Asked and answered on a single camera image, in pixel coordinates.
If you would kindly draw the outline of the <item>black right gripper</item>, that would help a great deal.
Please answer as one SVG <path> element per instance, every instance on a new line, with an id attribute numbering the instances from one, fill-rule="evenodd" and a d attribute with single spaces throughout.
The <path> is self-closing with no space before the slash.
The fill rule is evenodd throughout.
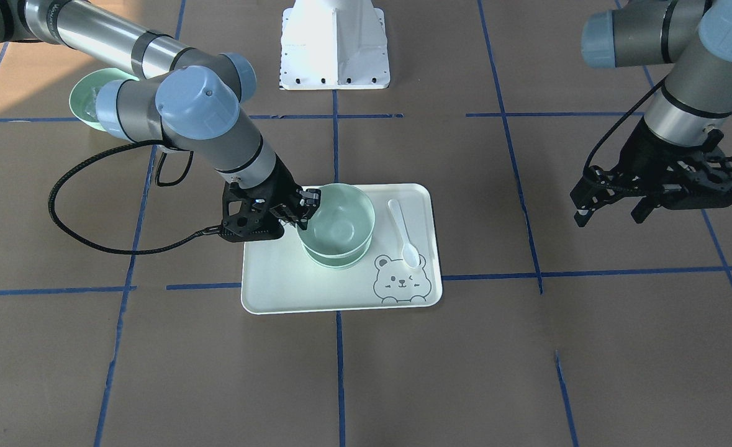
<path id="1" fill-rule="evenodd" d="M 284 235 L 284 223 L 304 229 L 318 211 L 321 196 L 320 189 L 301 189 L 283 163 L 252 189 L 227 182 L 219 236 L 232 243 L 277 240 Z"/>

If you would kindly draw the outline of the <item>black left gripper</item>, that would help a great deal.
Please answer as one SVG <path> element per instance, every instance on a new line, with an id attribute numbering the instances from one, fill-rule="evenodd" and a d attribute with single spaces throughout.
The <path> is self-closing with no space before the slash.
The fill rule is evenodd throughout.
<path id="1" fill-rule="evenodd" d="M 578 227 L 586 227 L 596 210 L 623 198 L 639 198 L 631 211 L 636 224 L 644 223 L 658 207 L 680 211 L 732 205 L 732 156 L 720 149 L 721 130 L 710 130 L 699 145 L 681 147 L 658 138 L 640 120 L 615 167 L 592 164 L 597 150 L 621 124 L 618 120 L 599 139 L 570 192 Z"/>

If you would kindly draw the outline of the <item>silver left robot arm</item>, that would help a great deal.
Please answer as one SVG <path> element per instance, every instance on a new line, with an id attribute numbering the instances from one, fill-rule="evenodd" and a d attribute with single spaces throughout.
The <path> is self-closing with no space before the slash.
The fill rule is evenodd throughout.
<path id="1" fill-rule="evenodd" d="M 651 102 L 612 169 L 588 156 L 570 197 L 584 227 L 601 207 L 640 201 L 642 223 L 658 207 L 732 205 L 732 156 L 720 149 L 732 115 L 732 1 L 629 1 L 594 14 L 582 29 L 581 53 L 594 68 L 669 63 L 642 99 Z"/>

